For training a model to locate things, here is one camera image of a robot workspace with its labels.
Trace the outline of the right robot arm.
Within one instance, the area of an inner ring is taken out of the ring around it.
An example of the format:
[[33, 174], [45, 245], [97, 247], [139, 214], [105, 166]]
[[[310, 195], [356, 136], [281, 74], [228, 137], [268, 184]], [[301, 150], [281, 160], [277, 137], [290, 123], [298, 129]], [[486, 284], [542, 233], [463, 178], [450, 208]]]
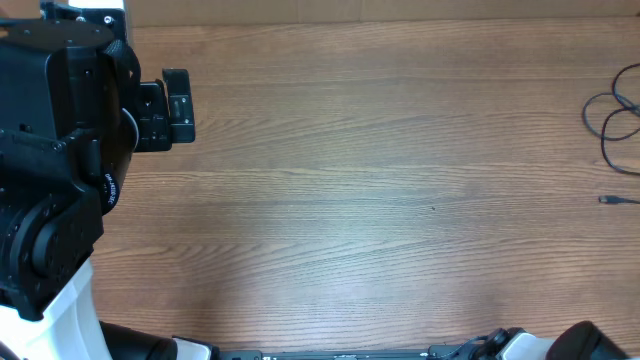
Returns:
[[472, 359], [621, 360], [631, 356], [593, 322], [582, 321], [556, 339], [537, 337], [520, 328], [495, 330]]

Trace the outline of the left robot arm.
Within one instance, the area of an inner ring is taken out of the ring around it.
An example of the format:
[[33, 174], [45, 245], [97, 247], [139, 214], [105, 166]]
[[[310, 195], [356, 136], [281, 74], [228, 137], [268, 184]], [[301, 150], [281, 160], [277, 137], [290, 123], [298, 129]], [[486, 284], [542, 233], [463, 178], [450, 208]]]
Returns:
[[189, 74], [141, 78], [124, 34], [1, 23], [1, 355], [185, 359], [198, 346], [102, 322], [91, 255], [132, 156], [195, 139]]

